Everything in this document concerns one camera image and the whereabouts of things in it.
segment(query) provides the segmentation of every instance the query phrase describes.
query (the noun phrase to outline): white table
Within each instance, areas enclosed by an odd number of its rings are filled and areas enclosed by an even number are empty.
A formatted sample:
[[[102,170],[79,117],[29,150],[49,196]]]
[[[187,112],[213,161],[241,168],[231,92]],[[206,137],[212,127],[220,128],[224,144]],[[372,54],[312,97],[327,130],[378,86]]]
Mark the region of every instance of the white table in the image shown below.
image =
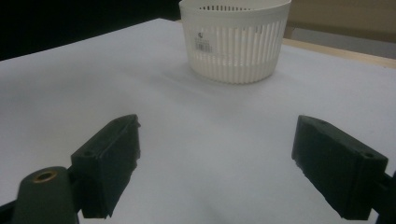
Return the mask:
[[[25,176],[70,166],[105,124],[136,113],[132,180],[113,218],[81,223],[350,223],[291,159],[297,117],[381,152],[392,175],[395,99],[395,69],[288,46],[264,81],[209,81],[188,66],[181,24],[149,21],[0,62],[0,204]]]

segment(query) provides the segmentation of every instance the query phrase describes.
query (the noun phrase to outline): dark background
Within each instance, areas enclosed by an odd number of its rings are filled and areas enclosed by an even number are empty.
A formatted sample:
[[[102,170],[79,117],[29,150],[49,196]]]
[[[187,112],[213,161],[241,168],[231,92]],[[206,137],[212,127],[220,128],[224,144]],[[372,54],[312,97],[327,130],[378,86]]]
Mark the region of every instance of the dark background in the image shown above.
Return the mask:
[[[180,0],[2,0],[0,61],[157,18],[179,20]]]

